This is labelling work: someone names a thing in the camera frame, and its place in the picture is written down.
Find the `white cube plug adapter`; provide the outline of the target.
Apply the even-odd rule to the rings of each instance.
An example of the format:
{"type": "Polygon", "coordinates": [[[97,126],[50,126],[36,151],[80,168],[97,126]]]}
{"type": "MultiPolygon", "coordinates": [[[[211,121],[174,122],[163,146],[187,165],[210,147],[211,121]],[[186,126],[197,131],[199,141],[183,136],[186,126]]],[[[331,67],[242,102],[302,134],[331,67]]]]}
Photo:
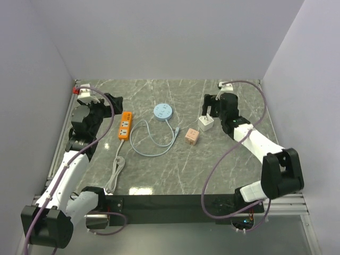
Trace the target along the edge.
{"type": "Polygon", "coordinates": [[[201,131],[206,132],[214,125],[214,119],[209,115],[200,116],[198,118],[198,127],[201,131]]]}

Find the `orange power strip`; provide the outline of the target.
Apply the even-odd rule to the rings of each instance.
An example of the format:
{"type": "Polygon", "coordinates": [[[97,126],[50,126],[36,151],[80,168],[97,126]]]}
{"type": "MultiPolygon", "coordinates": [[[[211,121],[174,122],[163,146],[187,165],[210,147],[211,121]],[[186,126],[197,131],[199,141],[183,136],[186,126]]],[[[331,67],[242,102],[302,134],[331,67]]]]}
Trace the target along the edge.
{"type": "Polygon", "coordinates": [[[132,112],[123,112],[118,131],[118,139],[128,141],[130,138],[133,115],[132,112]]]}

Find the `pink cube plug adapter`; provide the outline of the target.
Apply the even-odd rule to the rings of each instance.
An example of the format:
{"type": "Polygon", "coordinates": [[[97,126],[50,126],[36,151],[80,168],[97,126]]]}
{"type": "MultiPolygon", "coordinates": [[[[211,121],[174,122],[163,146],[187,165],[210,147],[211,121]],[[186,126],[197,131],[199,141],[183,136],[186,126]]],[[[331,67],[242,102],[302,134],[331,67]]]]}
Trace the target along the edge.
{"type": "Polygon", "coordinates": [[[198,137],[199,137],[199,131],[192,129],[192,128],[189,128],[185,137],[184,137],[184,141],[185,141],[185,143],[188,143],[188,144],[194,146],[198,141],[198,137]]]}

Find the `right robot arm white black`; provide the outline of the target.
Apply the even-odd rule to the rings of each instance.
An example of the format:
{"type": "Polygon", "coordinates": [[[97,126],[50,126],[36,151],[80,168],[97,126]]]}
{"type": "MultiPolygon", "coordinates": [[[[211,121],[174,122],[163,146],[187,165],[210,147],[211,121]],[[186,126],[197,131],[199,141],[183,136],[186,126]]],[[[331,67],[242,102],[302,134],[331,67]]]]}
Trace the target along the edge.
{"type": "Polygon", "coordinates": [[[202,115],[219,118],[224,133],[246,147],[262,165],[260,180],[235,190],[233,206],[237,211],[247,211],[252,202],[276,199],[304,188],[298,152],[272,142],[241,116],[237,95],[206,94],[202,115]]]}

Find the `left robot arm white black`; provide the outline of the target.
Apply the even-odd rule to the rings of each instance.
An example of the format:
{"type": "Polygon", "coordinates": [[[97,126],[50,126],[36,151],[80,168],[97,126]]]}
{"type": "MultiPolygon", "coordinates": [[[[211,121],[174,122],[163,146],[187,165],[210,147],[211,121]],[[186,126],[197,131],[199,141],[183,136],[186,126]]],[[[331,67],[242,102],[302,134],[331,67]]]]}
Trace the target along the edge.
{"type": "Polygon", "coordinates": [[[35,204],[25,206],[21,212],[24,254],[28,254],[30,244],[63,249],[85,215],[108,212],[102,188],[87,186],[77,198],[70,198],[96,151],[100,140],[97,133],[103,120],[113,120],[116,114],[123,112],[123,97],[113,97],[109,93],[103,96],[102,99],[77,98],[79,105],[71,113],[69,140],[61,165],[35,204]]]}

